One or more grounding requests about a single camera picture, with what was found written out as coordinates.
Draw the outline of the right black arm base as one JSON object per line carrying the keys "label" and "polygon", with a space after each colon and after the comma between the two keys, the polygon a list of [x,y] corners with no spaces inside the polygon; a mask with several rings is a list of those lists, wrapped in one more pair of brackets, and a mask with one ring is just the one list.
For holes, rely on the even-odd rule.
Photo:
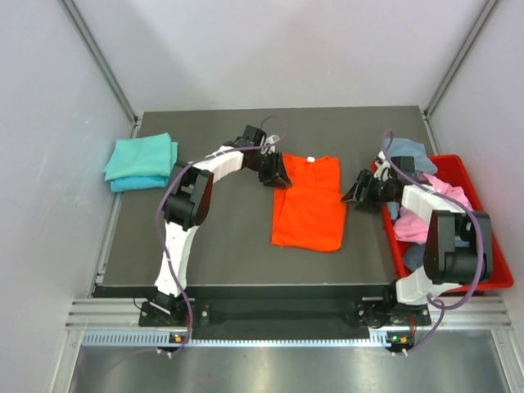
{"label": "right black arm base", "polygon": [[380,296],[368,296],[357,301],[355,308],[359,321],[368,328],[418,328],[431,325],[427,305],[400,303],[393,284],[385,287]]}

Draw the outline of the orange t shirt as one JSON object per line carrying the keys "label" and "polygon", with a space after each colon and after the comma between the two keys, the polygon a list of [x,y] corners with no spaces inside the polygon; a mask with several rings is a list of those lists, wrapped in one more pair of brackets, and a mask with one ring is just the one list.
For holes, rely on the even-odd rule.
{"label": "orange t shirt", "polygon": [[339,159],[285,154],[283,162],[292,186],[274,191],[271,244],[338,251],[347,212],[346,204],[341,202]]}

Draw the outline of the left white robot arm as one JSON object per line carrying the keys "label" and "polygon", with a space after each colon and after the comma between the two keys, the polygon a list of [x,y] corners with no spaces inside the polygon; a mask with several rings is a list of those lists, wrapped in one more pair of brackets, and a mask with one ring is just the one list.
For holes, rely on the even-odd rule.
{"label": "left white robot arm", "polygon": [[207,156],[175,164],[174,178],[156,212],[163,256],[155,287],[168,296],[160,301],[156,312],[166,323],[174,325],[185,317],[186,306],[175,297],[181,296],[187,287],[193,239],[209,213],[215,183],[232,173],[250,169],[266,187],[286,189],[292,185],[283,155],[277,151],[281,140],[277,134],[268,135],[248,125],[242,136]]}

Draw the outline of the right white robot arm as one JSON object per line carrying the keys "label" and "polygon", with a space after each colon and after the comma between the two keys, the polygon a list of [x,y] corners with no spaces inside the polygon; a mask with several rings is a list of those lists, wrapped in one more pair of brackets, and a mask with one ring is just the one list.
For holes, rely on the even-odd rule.
{"label": "right white robot arm", "polygon": [[475,290],[489,280],[494,269],[490,216],[434,187],[416,169],[412,156],[380,154],[376,165],[375,171],[359,172],[342,202],[372,212],[398,203],[401,213],[393,238],[413,242],[421,234],[424,247],[421,266],[393,283],[393,296],[382,303],[384,318],[402,323],[412,306],[432,304],[439,295],[462,286]]}

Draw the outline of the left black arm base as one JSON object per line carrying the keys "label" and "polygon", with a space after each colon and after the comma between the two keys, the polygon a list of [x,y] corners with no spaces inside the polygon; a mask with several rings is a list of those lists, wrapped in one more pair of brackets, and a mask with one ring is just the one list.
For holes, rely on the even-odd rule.
{"label": "left black arm base", "polygon": [[207,326],[210,323],[210,305],[193,304],[190,318],[186,303],[175,300],[171,303],[172,310],[145,300],[139,306],[138,326],[141,328],[189,328]]}

